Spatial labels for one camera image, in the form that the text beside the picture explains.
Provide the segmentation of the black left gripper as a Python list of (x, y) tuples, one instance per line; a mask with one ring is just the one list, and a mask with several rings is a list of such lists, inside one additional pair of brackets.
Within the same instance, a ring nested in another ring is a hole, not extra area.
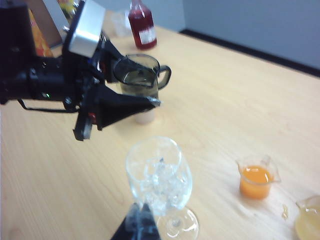
[(102, 31), (98, 50), (93, 57), (64, 53), (43, 62), (40, 69), (30, 69), (30, 98), (61, 102), (63, 108), (30, 107), (29, 111), (76, 113), (73, 134), (78, 141), (89, 139), (92, 126), (101, 131), (161, 105), (157, 98), (120, 94), (105, 85), (105, 82), (122, 82), (130, 72), (140, 69), (141, 65), (130, 59), (129, 55), (122, 55)]

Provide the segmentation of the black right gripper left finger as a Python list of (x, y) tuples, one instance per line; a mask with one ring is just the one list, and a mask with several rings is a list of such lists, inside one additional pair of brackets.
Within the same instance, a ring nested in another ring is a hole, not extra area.
[(140, 213), (139, 205), (132, 204), (111, 240), (138, 240)]

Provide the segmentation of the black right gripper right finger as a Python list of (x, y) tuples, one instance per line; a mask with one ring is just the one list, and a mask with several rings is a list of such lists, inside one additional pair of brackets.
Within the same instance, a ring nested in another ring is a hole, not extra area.
[(143, 204), (140, 212), (140, 239), (141, 240), (160, 240), (160, 234), (153, 216), (153, 213), (147, 203)]

